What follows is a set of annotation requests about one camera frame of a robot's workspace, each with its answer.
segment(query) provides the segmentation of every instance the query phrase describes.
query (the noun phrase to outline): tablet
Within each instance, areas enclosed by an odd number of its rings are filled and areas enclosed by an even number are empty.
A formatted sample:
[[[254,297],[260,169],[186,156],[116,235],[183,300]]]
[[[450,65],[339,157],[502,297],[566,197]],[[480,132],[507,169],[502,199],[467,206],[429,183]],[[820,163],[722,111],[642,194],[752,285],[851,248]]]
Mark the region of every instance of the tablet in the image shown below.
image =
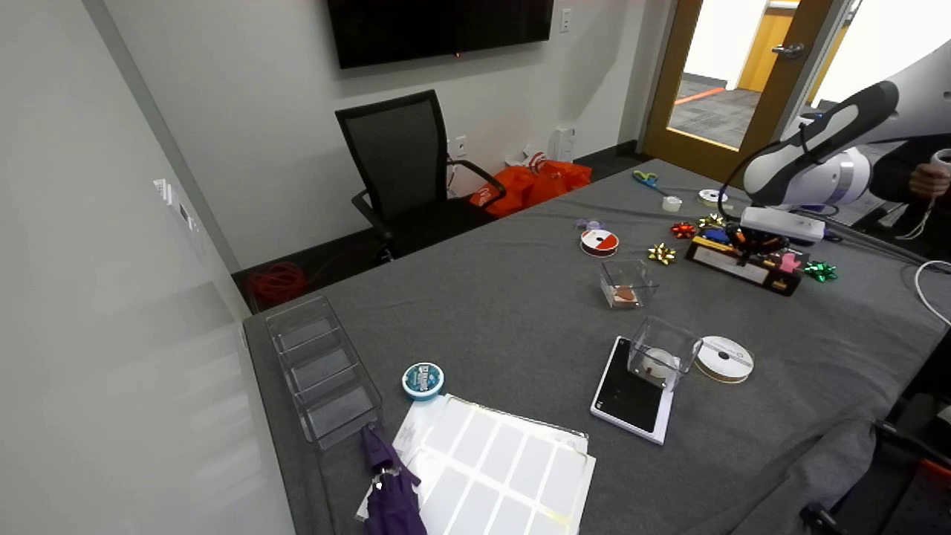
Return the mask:
[[[590,398],[590,416],[642,440],[663,444],[675,391],[633,376],[630,358],[636,352],[630,340],[614,340]]]

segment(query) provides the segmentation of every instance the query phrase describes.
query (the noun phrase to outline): door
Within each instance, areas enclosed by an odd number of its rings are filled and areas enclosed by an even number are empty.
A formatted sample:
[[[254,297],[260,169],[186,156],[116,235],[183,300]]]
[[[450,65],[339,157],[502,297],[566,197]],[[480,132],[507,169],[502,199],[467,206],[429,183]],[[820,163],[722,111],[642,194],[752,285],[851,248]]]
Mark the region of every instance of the door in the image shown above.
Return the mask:
[[[642,151],[709,180],[774,139],[846,0],[675,0]]]

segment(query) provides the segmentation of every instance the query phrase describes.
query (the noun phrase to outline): small object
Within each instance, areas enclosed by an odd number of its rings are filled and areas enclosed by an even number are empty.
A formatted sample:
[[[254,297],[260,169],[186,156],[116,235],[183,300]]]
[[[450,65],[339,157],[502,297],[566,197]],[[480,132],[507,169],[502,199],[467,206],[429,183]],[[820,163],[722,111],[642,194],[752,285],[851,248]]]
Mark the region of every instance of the small object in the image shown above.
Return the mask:
[[[715,245],[730,245],[730,233],[722,230],[722,227],[706,227],[706,230],[703,230],[703,239],[706,239],[706,242],[715,242]]]
[[[666,349],[645,349],[645,358],[633,373],[666,391],[679,379],[679,358],[669,353]]]
[[[715,206],[719,203],[719,192],[715,189],[703,189],[697,192],[697,197],[706,203],[706,206]]]
[[[676,249],[666,248],[666,245],[654,245],[654,248],[646,248],[646,258],[657,263],[657,264],[675,264]]]
[[[755,208],[755,206],[749,206],[749,208],[742,208],[739,227],[762,233],[762,235],[783,235],[783,239],[792,239],[792,242],[802,242],[802,245],[813,245],[813,242],[820,242],[826,235],[826,223],[823,221],[791,215],[783,208]]]
[[[364,498],[364,532],[424,535],[416,472],[407,471],[380,426],[363,426],[360,444],[363,460],[374,472]]]
[[[636,169],[636,174],[630,174],[630,175],[633,175],[636,184],[642,184],[642,189],[646,189],[646,192],[654,192],[654,194],[658,194],[658,197],[669,197],[669,194],[657,184],[657,175],[654,175],[654,174]]]
[[[642,297],[633,290],[633,273],[623,269],[599,264],[599,293],[605,306],[642,306]]]
[[[805,273],[816,284],[831,284],[834,281],[834,269],[828,263],[805,263]]]
[[[826,239],[823,239],[823,242],[828,242],[828,245],[844,245],[844,235],[826,230]]]
[[[906,203],[886,203],[881,217],[877,223],[881,230],[892,230],[903,217],[906,208],[908,208]]]
[[[709,227],[725,227],[722,215],[715,215],[715,211],[706,221],[709,221]]]
[[[695,230],[692,230],[685,221],[676,221],[676,223],[672,227],[672,235],[675,235],[676,242],[692,242],[692,239],[695,239]]]
[[[752,353],[725,337],[703,337],[692,346],[692,358],[697,367],[712,376],[719,383],[742,383],[749,382],[755,361]]]
[[[802,252],[783,249],[783,252],[779,257],[779,270],[780,270],[780,273],[799,273],[799,270],[802,270]]]
[[[666,215],[676,215],[684,208],[684,199],[679,197],[663,197],[658,206],[663,206]]]
[[[620,248],[620,239],[609,230],[593,227],[583,233],[583,248],[593,257],[609,257]]]
[[[443,383],[446,376],[434,362],[412,362],[401,379],[403,394],[416,401],[434,398],[443,391]]]
[[[675,407],[675,388],[657,388],[630,370],[630,361],[639,361],[639,349],[623,337],[614,340],[588,411],[593,420],[618,426],[627,434],[663,444]]]

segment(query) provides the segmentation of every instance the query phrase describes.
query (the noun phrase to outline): red object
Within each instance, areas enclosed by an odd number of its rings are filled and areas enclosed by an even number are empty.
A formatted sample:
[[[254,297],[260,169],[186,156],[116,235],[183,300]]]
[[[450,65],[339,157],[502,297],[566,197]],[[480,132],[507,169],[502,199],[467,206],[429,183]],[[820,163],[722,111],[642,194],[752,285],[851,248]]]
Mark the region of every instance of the red object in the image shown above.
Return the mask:
[[[495,192],[484,184],[468,197],[468,206],[484,208],[493,217],[504,217],[590,184],[590,169],[569,162],[538,162],[530,166],[504,166],[495,183],[504,184],[502,199],[486,206]]]
[[[284,304],[284,300],[293,300],[308,293],[308,281],[306,281],[303,269],[290,264],[290,263],[260,269],[257,273],[248,278],[247,285],[248,285],[254,304],[263,310]]]
[[[692,242],[695,230],[679,221],[679,223],[672,227],[672,235],[679,239],[679,242]]]
[[[620,239],[614,233],[605,233],[605,230],[588,230],[583,235],[583,248],[593,257],[609,257],[620,248]]]

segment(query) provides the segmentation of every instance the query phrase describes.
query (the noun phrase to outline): purple cloth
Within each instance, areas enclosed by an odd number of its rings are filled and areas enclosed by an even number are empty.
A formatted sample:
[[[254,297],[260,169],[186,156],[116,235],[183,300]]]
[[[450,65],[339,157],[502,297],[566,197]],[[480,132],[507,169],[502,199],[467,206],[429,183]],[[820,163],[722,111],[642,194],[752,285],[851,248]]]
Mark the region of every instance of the purple cloth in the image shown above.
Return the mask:
[[[419,478],[398,460],[386,431],[374,422],[363,428],[363,456],[374,471],[364,532],[424,535],[416,501]]]

